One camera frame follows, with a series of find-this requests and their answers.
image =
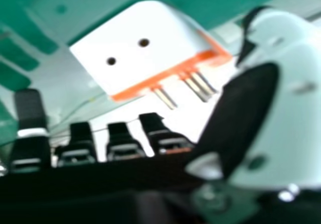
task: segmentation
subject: metal prong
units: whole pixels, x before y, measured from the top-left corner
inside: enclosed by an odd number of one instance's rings
[[[184,79],[184,82],[203,102],[211,98],[211,95],[206,93],[192,78]]]
[[[193,81],[196,82],[197,85],[201,87],[203,91],[205,91],[206,93],[210,95],[214,95],[218,93],[218,91],[209,84],[207,79],[201,73],[193,72],[191,76]]]
[[[170,108],[176,109],[176,103],[171,99],[171,97],[162,88],[153,89],[154,93]]]

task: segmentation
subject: robotic hand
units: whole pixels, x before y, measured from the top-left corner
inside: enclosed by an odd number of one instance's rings
[[[211,223],[319,222],[321,32],[267,7],[243,24],[239,71],[186,166],[207,180],[194,203]]]

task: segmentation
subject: green surface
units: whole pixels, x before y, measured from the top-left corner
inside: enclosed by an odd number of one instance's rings
[[[49,123],[53,133],[58,133],[71,122],[86,121],[124,104],[104,98],[74,112],[102,90],[91,86],[92,79],[68,46],[137,1],[141,0],[0,0],[0,85],[5,89],[0,88],[0,99],[4,109],[14,112],[8,89],[32,84],[43,93],[50,119],[60,120]],[[160,1],[212,29],[269,0]],[[0,120],[6,118],[6,111],[0,111]]]

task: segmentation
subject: orange trim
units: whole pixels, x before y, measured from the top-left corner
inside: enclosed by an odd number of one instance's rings
[[[160,72],[159,74],[150,77],[132,87],[129,87],[118,94],[112,95],[111,98],[115,101],[122,101],[137,97],[140,96],[140,93],[145,89],[161,88],[162,86],[159,82],[172,75],[178,75],[180,79],[190,78],[192,72],[198,71],[196,65],[202,63],[203,61],[211,60],[207,64],[212,67],[218,67],[232,59],[232,56],[227,51],[225,51],[217,42],[215,42],[215,40],[213,40],[202,31],[199,31],[199,34],[207,40],[207,42],[213,47],[214,51],[203,51],[174,67]]]

